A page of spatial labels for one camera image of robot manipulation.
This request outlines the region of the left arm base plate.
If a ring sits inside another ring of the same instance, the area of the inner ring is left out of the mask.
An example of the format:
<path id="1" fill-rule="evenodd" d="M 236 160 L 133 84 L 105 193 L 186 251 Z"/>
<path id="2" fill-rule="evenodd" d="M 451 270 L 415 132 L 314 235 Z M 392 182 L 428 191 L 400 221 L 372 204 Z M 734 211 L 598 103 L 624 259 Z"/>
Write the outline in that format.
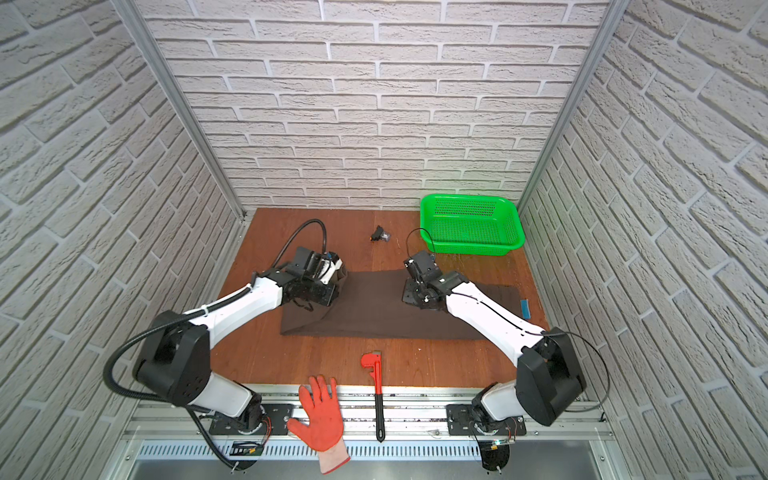
<path id="1" fill-rule="evenodd" d="M 211 435 L 271 436 L 288 434 L 287 420 L 293 415 L 294 406 L 287 403 L 267 403 L 247 407 L 239 417 L 227 417 L 216 413 L 208 429 Z"/>

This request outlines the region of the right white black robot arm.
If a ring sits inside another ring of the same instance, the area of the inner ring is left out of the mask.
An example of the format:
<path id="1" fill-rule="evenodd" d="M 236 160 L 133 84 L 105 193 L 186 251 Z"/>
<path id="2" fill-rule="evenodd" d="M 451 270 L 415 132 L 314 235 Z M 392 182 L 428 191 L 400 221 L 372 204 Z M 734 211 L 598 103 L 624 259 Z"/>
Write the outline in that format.
<path id="1" fill-rule="evenodd" d="M 482 425 L 527 415 L 550 426 L 584 392 L 586 378 L 569 334 L 513 314 L 466 277 L 450 272 L 430 281 L 408 279 L 403 301 L 445 310 L 490 340 L 512 362 L 516 378 L 495 383 L 473 400 Z"/>

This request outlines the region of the brown trousers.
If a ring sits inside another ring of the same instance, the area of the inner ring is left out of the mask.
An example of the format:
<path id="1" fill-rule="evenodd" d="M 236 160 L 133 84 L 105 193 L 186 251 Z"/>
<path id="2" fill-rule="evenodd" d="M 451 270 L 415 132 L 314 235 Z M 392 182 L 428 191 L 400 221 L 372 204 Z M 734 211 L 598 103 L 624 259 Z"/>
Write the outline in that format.
<path id="1" fill-rule="evenodd" d="M 445 311 L 420 309 L 402 301 L 404 270 L 350 272 L 328 307 L 294 303 L 282 307 L 284 336 L 383 339 L 481 340 L 473 327 Z"/>

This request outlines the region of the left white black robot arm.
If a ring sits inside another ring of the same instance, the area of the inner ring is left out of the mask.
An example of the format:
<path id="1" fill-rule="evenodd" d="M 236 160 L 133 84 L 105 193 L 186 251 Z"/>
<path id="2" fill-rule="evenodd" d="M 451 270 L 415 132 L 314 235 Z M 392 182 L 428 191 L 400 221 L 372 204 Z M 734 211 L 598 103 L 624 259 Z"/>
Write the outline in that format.
<path id="1" fill-rule="evenodd" d="M 216 302 L 181 314 L 166 311 L 151 326 L 133 367 L 133 377 L 161 400 L 180 407 L 198 407 L 229 419 L 241 432 L 252 432 L 264 416 L 261 396 L 215 373 L 210 350 L 229 334 L 295 300 L 311 310 L 328 306 L 338 296 L 345 276 L 343 262 L 333 252 L 316 253 L 304 247 L 294 259 L 256 273 L 243 288 Z"/>

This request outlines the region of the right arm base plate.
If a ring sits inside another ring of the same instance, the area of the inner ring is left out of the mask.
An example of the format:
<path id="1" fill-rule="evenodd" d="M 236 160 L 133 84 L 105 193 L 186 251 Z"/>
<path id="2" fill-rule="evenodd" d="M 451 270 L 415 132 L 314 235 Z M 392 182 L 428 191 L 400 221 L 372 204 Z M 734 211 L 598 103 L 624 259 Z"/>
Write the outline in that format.
<path id="1" fill-rule="evenodd" d="M 469 404 L 449 404 L 445 407 L 450 436 L 522 437 L 527 434 L 524 418 L 509 417 L 493 420 Z"/>

